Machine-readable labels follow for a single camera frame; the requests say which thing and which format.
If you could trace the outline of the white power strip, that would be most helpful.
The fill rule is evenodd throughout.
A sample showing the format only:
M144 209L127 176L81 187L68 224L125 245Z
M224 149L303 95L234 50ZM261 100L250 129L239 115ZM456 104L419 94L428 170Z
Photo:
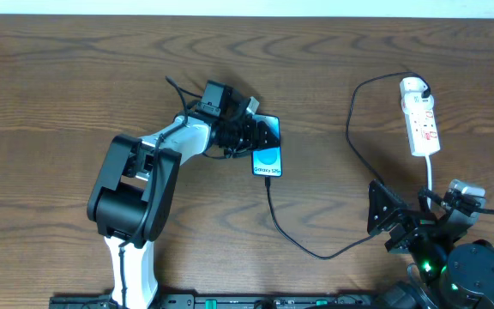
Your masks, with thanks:
M410 76L401 80L400 91L411 154L415 157L435 154L441 146L430 87L423 79Z

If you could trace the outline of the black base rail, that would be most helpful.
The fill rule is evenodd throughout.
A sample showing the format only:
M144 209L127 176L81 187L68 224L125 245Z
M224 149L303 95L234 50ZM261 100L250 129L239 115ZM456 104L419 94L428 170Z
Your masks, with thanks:
M299 309L299 308L377 308L368 295L341 294L338 296L222 296L192 294L162 294L148 308L156 309ZM110 295L55 296L49 299L50 309L110 309L121 308Z

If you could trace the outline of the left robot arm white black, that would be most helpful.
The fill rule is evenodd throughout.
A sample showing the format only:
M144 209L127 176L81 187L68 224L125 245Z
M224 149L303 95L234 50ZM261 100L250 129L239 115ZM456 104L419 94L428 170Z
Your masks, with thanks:
M178 181L189 159L221 149L221 159L251 158L256 176L278 178L280 120L258 113L258 100L225 83L208 81L193 94L168 78L182 109L164 129L141 137L115 136L87 202L111 253L116 308L149 308L159 284L154 271L154 243L165 227Z

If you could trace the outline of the blue Galaxy smartphone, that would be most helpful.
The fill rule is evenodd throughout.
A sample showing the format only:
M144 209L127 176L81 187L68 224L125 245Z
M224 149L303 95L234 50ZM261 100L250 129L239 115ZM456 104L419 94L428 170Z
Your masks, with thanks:
M266 122L274 133L280 134L280 120L270 115L256 115L255 119ZM251 155L252 173L256 176L278 178L282 176L281 147L254 150Z

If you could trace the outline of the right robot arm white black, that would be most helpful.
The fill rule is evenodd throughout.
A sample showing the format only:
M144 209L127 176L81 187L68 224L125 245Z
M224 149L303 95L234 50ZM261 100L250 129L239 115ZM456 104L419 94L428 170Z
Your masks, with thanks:
M443 196L419 190L420 208L409 206L384 184L369 184L367 233L389 233L387 252L413 258L421 282L410 289L419 308L494 308L494 247L484 239L461 244L482 214L485 190L454 179Z

